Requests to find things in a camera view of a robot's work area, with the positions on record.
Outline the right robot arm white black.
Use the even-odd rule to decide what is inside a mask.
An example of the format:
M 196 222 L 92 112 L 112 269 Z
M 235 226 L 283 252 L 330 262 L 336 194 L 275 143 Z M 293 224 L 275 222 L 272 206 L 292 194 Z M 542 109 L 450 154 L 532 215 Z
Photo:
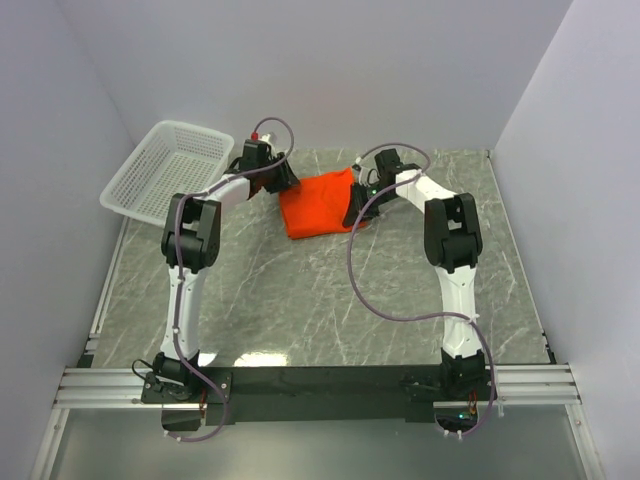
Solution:
M 423 247 L 441 290 L 444 319 L 438 379 L 427 388 L 449 399 L 467 399 L 490 380 L 492 357 L 477 329 L 475 277 L 483 239 L 475 198 L 455 193 L 431 179 L 425 166 L 405 164 L 399 143 L 384 143 L 370 152 L 377 180 L 359 178 L 350 186 L 342 226 L 350 232 L 347 273 L 355 295 L 375 315 L 393 322 L 409 321 L 373 307 L 360 291 L 353 271 L 352 247 L 358 227 L 379 215 L 382 204 L 408 201 L 423 216 Z

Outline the orange t shirt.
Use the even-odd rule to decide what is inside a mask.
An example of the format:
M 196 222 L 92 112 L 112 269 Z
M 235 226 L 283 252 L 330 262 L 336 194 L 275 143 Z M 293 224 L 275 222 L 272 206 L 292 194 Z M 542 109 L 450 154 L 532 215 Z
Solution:
M 302 178 L 298 186 L 279 193 L 287 236 L 292 240 L 346 233 L 343 225 L 354 175 L 350 168 Z

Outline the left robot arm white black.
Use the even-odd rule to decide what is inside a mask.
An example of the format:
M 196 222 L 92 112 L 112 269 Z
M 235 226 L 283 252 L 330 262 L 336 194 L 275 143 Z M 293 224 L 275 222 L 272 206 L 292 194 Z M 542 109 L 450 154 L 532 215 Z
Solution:
M 298 185 L 287 154 L 274 148 L 274 136 L 254 132 L 244 142 L 241 155 L 210 187 L 172 197 L 161 239 L 170 278 L 169 307 L 152 369 L 176 401 L 189 401 L 199 392 L 195 370 L 201 299 L 205 279 L 220 252 L 223 215 L 261 190 L 273 194 Z

